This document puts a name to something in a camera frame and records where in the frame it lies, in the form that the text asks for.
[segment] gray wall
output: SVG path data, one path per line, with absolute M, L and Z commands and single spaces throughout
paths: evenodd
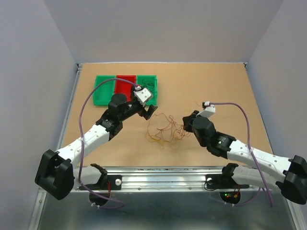
M 285 0 L 248 63 L 275 154 L 307 159 L 307 1 Z M 301 207 L 307 218 L 307 206 Z
M 78 63 L 248 61 L 282 0 L 44 0 Z
M 42 153 L 55 148 L 75 62 L 42 0 L 0 1 L 0 223 L 28 228 Z

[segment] table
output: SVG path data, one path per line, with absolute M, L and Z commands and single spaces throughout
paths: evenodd
M 182 117 L 201 110 L 201 102 L 236 102 L 246 111 L 251 131 L 251 145 L 271 153 L 269 141 L 248 80 L 241 63 L 90 63 L 83 64 L 76 88 L 63 145 L 80 136 L 78 116 L 85 98 L 94 88 L 96 75 L 156 75 L 158 109 L 156 113 Z M 90 99 L 83 113 L 83 130 L 88 130 L 106 110 Z M 217 105 L 210 120 L 216 130 L 247 142 L 247 125 L 241 111 L 231 105 Z M 163 121 L 152 120 L 151 128 Z M 222 166 L 231 162 L 218 158 L 202 148 L 196 138 L 183 138 L 163 147 L 151 143 L 144 135 L 148 121 L 135 115 L 124 121 L 121 132 L 110 142 L 98 147 L 84 164 L 101 166 Z

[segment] plastic bin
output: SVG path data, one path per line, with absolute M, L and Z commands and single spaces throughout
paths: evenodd
M 157 105 L 158 89 L 157 89 L 157 77 L 155 75 L 138 75 L 137 84 L 147 88 L 152 94 L 153 98 L 146 104 L 147 106 Z
M 95 81 L 95 88 L 101 82 L 115 78 L 116 76 L 109 76 L 109 75 L 97 75 Z M 115 80 L 111 80 L 103 85 L 101 85 L 94 93 L 93 93 L 93 101 L 94 105 L 96 106 L 107 106 L 111 101 L 111 97 L 114 94 L 114 86 Z
M 134 84 L 136 83 L 136 75 L 117 75 L 116 77 L 131 81 Z M 122 94 L 126 95 L 127 100 L 130 101 L 131 87 L 132 87 L 132 85 L 129 84 L 129 83 L 123 82 L 121 80 L 117 80 L 116 83 L 115 83 L 114 93 L 122 93 Z

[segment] purple cable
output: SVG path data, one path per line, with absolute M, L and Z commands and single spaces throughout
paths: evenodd
M 88 102 L 88 100 L 91 98 L 91 96 L 93 95 L 93 93 L 104 83 L 108 82 L 108 81 L 124 81 L 124 82 L 127 82 L 131 85 L 134 85 L 136 86 L 136 84 L 134 84 L 133 82 L 131 81 L 128 81 L 128 80 L 125 80 L 125 79 L 120 79 L 120 78 L 112 78 L 112 79 L 107 79 L 105 81 L 103 81 L 102 83 L 100 83 L 99 85 L 97 85 L 93 91 L 91 91 L 91 93 L 88 95 L 88 97 L 85 99 L 85 102 L 82 106 L 82 109 L 80 111 L 80 115 L 79 115 L 79 128 L 80 128 L 80 134 L 81 134 L 81 138 L 84 139 L 84 133 L 83 133 L 83 129 L 82 129 L 82 124 L 81 124 L 81 117 L 82 117 L 82 114 L 83 114 L 83 111 L 84 111 L 84 108 L 86 106 L 86 103 Z M 84 159 L 84 142 L 82 141 L 81 142 L 81 159 L 80 159 L 80 169 L 79 169 L 79 178 L 78 178 L 78 181 L 79 183 L 82 185 L 82 187 L 84 189 L 86 189 L 87 191 L 89 191 L 90 193 L 92 193 L 93 195 L 99 197 L 99 198 L 102 198 L 102 199 L 105 199 L 105 200 L 109 200 L 109 201 L 114 201 L 114 202 L 117 202 L 117 203 L 120 203 L 120 206 L 117 206 L 117 207 L 104 207 L 104 206 L 97 206 L 96 204 L 94 204 L 96 207 L 98 208 L 103 208 L 103 209 L 117 209 L 117 208 L 121 208 L 121 207 L 124 207 L 125 206 L 125 203 L 120 201 L 120 200 L 117 200 L 117 199 L 113 199 L 113 198 L 108 198 L 108 197 L 105 197 L 103 195 L 100 195 L 96 192 L 94 192 L 92 189 L 90 189 L 89 187 L 87 187 L 86 185 L 84 185 L 81 181 L 81 173 L 82 173 L 82 167 L 83 167 L 83 159 Z
M 235 105 L 236 107 L 238 107 L 238 108 L 242 111 L 242 113 L 243 113 L 243 115 L 244 115 L 244 117 L 245 117 L 245 120 L 246 120 L 246 124 L 247 124 L 247 126 L 248 126 L 248 149 L 249 149 L 249 152 L 250 152 L 250 154 L 251 154 L 251 156 L 252 156 L 252 158 L 253 158 L 253 160 L 254 160 L 254 162 L 255 162 L 255 165 L 256 165 L 257 169 L 259 170 L 260 176 L 261 176 L 262 181 L 263 181 L 263 183 L 264 183 L 264 187 L 265 187 L 265 189 L 266 189 L 267 199 L 268 199 L 268 201 L 269 201 L 269 203 L 270 203 L 270 206 L 273 207 L 273 198 L 272 198 L 272 195 L 271 195 L 271 193 L 270 193 L 268 184 L 267 184 L 267 182 L 266 182 L 266 180 L 265 180 L 265 178 L 264 178 L 264 175 L 263 175 L 263 173 L 262 173 L 261 167 L 260 167 L 260 165 L 259 165 L 259 163 L 258 163 L 258 161 L 257 161 L 257 159 L 256 159 L 256 157 L 255 157 L 255 155 L 254 155 L 254 153 L 253 153 L 253 151 L 252 151 L 252 149 L 251 149 L 251 145 L 250 145 L 250 129 L 249 129 L 249 121 L 248 121 L 248 116 L 247 116 L 247 114 L 245 113 L 245 111 L 243 110 L 243 108 L 242 108 L 240 105 L 238 105 L 238 104 L 236 104 L 236 103 L 233 103 L 233 102 L 225 102 L 225 103 L 213 103 L 213 102 L 210 102 L 210 104 L 213 104 L 213 105 L 231 104 L 231 105 Z

